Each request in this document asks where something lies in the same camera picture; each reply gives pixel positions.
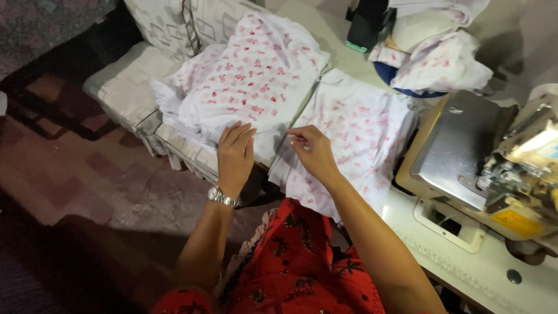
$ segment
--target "person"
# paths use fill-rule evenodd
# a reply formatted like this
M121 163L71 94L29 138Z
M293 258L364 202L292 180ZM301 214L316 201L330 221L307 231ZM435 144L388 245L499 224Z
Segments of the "person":
M254 163L250 128L239 121L219 140L217 186L233 199ZM353 246L334 262L329 219L286 198L220 307L211 295L233 208L209 201L176 263L179 288L152 313L446 313L411 252L338 170L329 139L315 126L287 133L300 162L333 198Z

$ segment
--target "wristwatch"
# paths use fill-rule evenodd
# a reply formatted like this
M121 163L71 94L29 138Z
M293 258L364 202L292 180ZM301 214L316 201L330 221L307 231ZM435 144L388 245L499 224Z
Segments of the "wristwatch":
M219 202L223 203L227 206L231 206L232 208L236 208L240 206L240 197L237 199L225 196L223 191L217 186L212 186L208 191L208 199L212 202Z

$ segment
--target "red floral dress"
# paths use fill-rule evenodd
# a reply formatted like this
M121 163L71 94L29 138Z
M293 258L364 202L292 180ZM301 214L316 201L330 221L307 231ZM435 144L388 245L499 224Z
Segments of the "red floral dress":
M225 287L221 305L200 292L176 290L152 313L384 314L355 248L333 263L330 237L327 217L286 198Z

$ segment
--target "warning label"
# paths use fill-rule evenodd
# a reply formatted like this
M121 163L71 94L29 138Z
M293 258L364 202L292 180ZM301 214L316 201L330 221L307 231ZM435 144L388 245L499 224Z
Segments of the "warning label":
M529 220L512 210L497 212L492 215L492 219L523 237L531 237L544 230L544 228L538 223Z

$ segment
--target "sewing machine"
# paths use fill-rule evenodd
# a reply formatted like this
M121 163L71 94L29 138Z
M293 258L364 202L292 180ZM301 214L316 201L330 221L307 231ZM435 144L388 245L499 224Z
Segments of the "sewing machine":
M489 227L514 256L557 257L558 97L519 109L447 95L423 120L396 183L421 198L417 220L471 253ZM456 231L436 228L450 220Z

